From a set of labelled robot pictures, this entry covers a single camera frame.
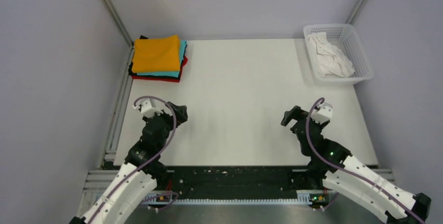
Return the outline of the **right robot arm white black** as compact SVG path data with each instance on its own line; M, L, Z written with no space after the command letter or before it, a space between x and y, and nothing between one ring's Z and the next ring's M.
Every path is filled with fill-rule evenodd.
M291 132L300 143L301 153L310 158L298 186L325 188L345 196L365 208L383 223L425 223L431 198L424 193L402 190L363 164L350 150L323 136L333 107L318 103L311 111L294 106L284 113L282 126L296 123Z

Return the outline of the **white t shirt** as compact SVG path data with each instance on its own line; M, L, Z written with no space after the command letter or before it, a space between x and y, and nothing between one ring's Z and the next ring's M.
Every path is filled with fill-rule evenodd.
M312 33L307 39L314 47L317 70L321 77L333 75L348 78L355 73L353 63L342 50L328 41L325 32Z

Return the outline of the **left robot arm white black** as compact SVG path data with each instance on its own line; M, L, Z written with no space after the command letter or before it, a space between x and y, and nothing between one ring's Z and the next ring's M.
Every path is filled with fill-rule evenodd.
M165 187L167 167L159 159L177 128L188 120L187 107L167 102L165 112L152 99L136 101L145 126L139 140L129 149L110 185L93 206L71 223L125 223L130 214L154 189Z

